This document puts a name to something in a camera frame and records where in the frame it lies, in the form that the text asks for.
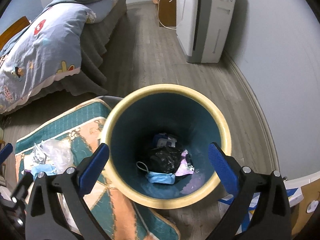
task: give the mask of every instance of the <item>baseboard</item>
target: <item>baseboard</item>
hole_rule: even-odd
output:
[[[153,3],[154,4],[154,2],[153,2],[153,0],[151,0],[151,1],[141,1],[141,2],[127,2],[127,5],[138,5],[138,4],[144,4],[144,3]]]
[[[248,81],[246,80],[236,63],[225,50],[222,53],[221,60],[223,60],[227,64],[227,66],[230,67],[230,70],[232,71],[235,79],[238,80],[239,84],[243,87],[247,97],[249,98],[249,101],[255,111],[255,114],[257,115],[261,129],[263,131],[272,169],[280,171],[278,155],[276,152],[275,143],[271,135],[271,130],[263,113],[263,110],[258,102],[258,99],[256,98],[256,95],[254,94],[251,86],[249,85]]]
[[[0,128],[0,140],[3,140],[3,134],[4,134],[4,132],[3,132],[3,130]]]

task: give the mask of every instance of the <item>face mask ear loop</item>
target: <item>face mask ear loop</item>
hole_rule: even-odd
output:
[[[146,170],[145,170],[145,169],[143,169],[143,168],[140,168],[140,167],[139,167],[139,165],[138,165],[139,163],[142,163],[142,164],[146,167]],[[138,167],[140,170],[142,170],[142,171],[146,171],[146,172],[147,172],[147,174],[149,174],[148,167],[147,167],[147,165],[145,165],[143,162],[137,162],[137,163],[136,163],[136,165],[137,165],[137,167]]]

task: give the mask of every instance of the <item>blue gripper pad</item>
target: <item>blue gripper pad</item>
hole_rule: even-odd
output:
[[[218,149],[215,143],[209,144],[208,157],[211,165],[214,167],[225,190],[229,194],[237,196],[239,192],[239,178],[233,172],[224,156],[220,147]]]
[[[12,153],[13,147],[11,143],[7,143],[6,146],[0,151],[0,165],[9,157]]]
[[[101,143],[79,178],[79,196],[83,197],[91,192],[108,159],[109,147]]]

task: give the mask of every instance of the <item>blue face mask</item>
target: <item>blue face mask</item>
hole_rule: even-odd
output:
[[[36,180],[38,173],[41,171],[45,172],[48,176],[57,174],[55,166],[51,164],[39,164],[37,166],[33,166],[31,169],[33,180]]]
[[[146,170],[139,167],[138,165],[139,163],[143,164],[146,167]],[[136,165],[140,170],[145,171],[147,173],[146,178],[150,183],[161,183],[161,184],[171,184],[171,185],[174,184],[174,181],[176,179],[176,176],[174,174],[172,173],[165,174],[165,173],[149,171],[148,167],[143,162],[137,162]]]

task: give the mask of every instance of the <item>metal screw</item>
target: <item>metal screw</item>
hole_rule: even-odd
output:
[[[72,174],[74,172],[75,172],[75,168],[74,167],[67,168],[67,173],[68,174]]]
[[[244,166],[242,168],[242,170],[244,171],[244,173],[250,173],[251,172],[251,169],[248,166]]]
[[[21,225],[21,226],[23,225],[23,222],[20,218],[17,219],[17,222],[19,223],[19,225]]]
[[[43,171],[38,173],[38,178],[42,178],[43,176],[44,176],[44,172]]]
[[[274,174],[276,177],[280,177],[280,176],[281,176],[281,174],[280,174],[279,171],[274,171],[273,174]]]

